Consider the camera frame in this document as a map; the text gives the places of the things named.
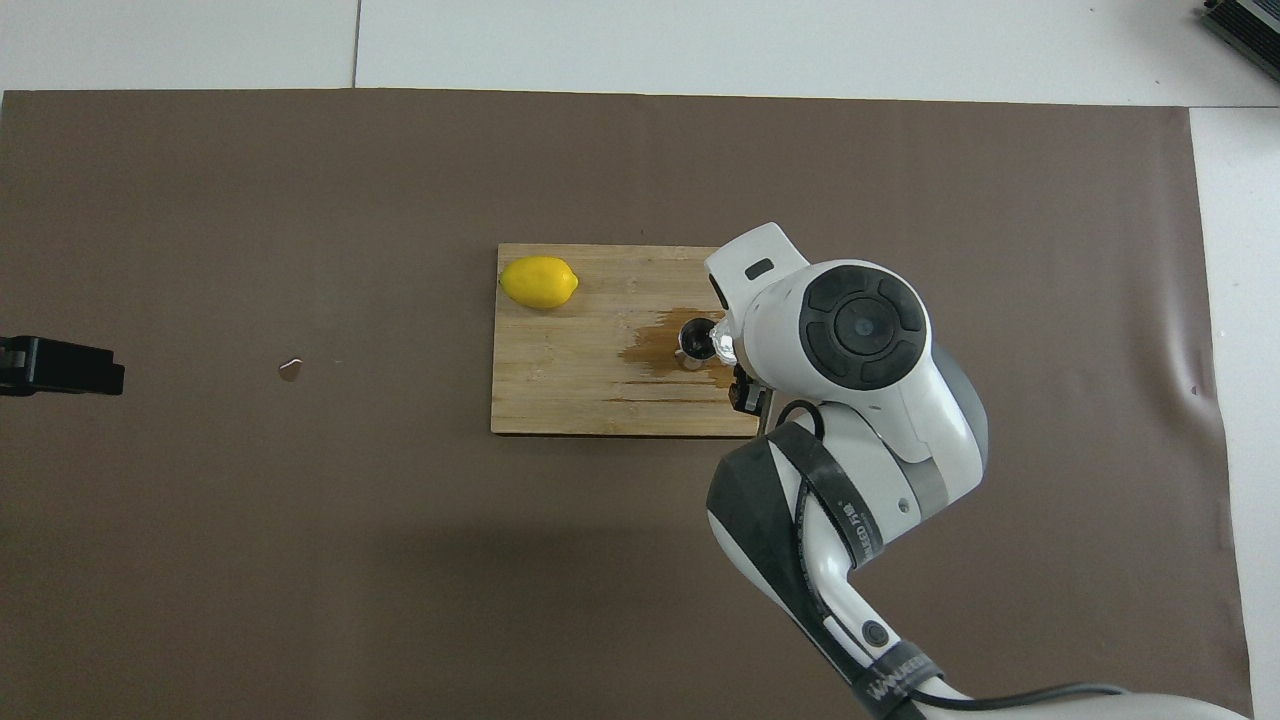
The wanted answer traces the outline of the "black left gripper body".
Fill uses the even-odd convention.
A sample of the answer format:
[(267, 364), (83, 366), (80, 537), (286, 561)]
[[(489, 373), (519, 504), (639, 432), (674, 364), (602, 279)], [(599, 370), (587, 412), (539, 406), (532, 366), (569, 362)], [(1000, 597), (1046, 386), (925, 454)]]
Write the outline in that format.
[(38, 340), (35, 337), (1, 337), (1, 395), (36, 395), (31, 379), (29, 356)]

